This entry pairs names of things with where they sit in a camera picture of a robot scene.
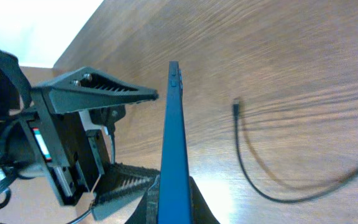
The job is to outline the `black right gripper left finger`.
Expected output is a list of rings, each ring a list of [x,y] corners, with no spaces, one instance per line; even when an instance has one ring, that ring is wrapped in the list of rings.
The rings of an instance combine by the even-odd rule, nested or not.
[[[146,190],[126,224],[157,224],[160,176]]]

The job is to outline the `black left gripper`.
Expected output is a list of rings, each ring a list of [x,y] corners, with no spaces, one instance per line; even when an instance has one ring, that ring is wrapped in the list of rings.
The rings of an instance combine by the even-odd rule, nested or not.
[[[157,169],[114,164],[114,124],[126,114],[122,105],[156,100],[157,90],[82,67],[39,83],[31,97],[20,124],[60,205],[75,206],[101,176],[91,213],[102,221],[155,182]]]

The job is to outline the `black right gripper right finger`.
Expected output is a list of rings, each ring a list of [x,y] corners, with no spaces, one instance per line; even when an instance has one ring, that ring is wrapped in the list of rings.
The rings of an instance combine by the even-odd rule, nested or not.
[[[189,177],[191,190],[191,208],[194,224],[219,224],[202,196],[194,178]]]

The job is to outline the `blue Samsung smartphone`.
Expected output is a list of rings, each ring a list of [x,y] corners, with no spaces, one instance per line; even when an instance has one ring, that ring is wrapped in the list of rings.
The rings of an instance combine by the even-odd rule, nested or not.
[[[182,94],[179,63],[171,61],[168,69],[160,170],[159,223],[193,222]]]

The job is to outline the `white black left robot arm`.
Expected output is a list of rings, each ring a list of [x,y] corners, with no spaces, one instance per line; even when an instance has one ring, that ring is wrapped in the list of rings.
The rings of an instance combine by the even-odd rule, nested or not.
[[[143,194],[155,169],[114,160],[115,124],[126,105],[153,101],[156,90],[91,67],[32,86],[18,59],[0,50],[0,209],[17,179],[45,177],[63,206],[93,192],[88,212],[101,220]]]

